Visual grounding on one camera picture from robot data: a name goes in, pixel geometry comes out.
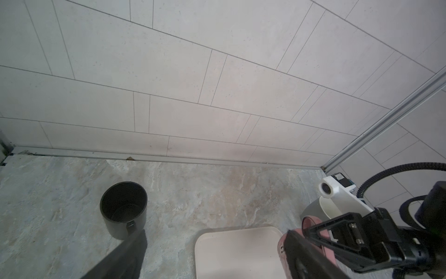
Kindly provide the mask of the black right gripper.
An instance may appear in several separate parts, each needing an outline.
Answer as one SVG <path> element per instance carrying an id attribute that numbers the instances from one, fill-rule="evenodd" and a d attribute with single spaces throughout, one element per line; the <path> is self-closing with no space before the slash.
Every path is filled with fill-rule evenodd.
<path id="1" fill-rule="evenodd" d="M 446 272 L 446 241 L 424 229 L 398 226 L 384 209 L 365 217 L 343 214 L 325 222 L 306 216 L 302 226 L 306 240 L 331 249 L 338 261 L 356 273 Z"/>

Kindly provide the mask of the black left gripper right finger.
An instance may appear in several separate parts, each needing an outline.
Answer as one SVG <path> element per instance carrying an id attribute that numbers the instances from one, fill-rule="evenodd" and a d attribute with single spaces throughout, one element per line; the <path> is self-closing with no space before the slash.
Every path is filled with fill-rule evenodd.
<path id="1" fill-rule="evenodd" d="M 283 235 L 283 269 L 288 279 L 346 279 L 334 252 L 318 247 L 302 236 L 301 229 Z"/>

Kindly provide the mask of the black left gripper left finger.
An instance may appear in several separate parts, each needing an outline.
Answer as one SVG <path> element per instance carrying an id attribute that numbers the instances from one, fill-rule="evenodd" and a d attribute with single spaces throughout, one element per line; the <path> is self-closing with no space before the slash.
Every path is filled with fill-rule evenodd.
<path id="1" fill-rule="evenodd" d="M 145 230 L 134 232 L 82 279 L 138 279 L 147 247 Z"/>

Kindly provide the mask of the pink cartoon mug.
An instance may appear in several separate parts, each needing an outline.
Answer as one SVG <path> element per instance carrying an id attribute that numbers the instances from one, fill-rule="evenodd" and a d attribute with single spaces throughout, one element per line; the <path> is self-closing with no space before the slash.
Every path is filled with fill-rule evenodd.
<path id="1" fill-rule="evenodd" d="M 300 229 L 287 231 L 279 240 L 278 255 L 287 279 L 341 279 L 335 253 L 324 241 L 329 233 L 317 226 L 322 221 L 306 216 Z"/>

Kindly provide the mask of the grey mug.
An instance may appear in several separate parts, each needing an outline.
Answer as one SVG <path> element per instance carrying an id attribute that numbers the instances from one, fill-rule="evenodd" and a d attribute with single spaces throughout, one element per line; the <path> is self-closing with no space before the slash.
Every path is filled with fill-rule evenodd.
<path id="1" fill-rule="evenodd" d="M 335 203 L 331 199 L 321 196 L 303 210 L 300 218 L 303 220 L 306 216 L 314 216 L 325 222 L 340 215 L 342 213 Z"/>

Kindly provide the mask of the black mug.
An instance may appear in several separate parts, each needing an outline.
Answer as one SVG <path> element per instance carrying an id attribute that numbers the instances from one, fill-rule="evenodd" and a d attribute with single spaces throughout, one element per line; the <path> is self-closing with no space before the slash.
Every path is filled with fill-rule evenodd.
<path id="1" fill-rule="evenodd" d="M 125 240 L 144 229 L 147 205 L 148 195 L 143 186 L 124 181 L 105 191 L 99 207 L 110 235 Z"/>

